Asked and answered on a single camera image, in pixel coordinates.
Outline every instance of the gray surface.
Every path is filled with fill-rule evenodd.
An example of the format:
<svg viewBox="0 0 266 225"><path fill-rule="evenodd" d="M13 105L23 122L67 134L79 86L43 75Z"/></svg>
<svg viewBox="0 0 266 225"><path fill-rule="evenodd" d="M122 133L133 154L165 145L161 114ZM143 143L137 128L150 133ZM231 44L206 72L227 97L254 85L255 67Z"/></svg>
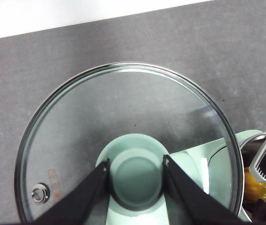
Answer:
<svg viewBox="0 0 266 225"><path fill-rule="evenodd" d="M266 1L211 1L1 38L0 222L18 220L15 158L36 108L66 79L114 61L180 72L236 131L266 130Z"/></svg>

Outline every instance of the glass lid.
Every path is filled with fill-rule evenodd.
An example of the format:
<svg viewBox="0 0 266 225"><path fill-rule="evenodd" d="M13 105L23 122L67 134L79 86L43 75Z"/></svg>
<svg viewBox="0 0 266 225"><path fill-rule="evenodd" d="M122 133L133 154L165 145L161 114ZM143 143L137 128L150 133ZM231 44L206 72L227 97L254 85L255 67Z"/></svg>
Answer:
<svg viewBox="0 0 266 225"><path fill-rule="evenodd" d="M241 154L220 108L199 86L173 71L115 63L68 80L29 122L15 169L21 220L31 222L45 213L95 168L101 152L103 155L117 141L132 136L136 138L129 141L132 147L139 148L134 143L143 138L156 144L207 194L239 213ZM130 154L139 151L131 149ZM146 157L152 159L155 151ZM115 163L114 168L121 166ZM111 196L106 224L120 221L168 224L163 194L142 210L122 207Z"/></svg>

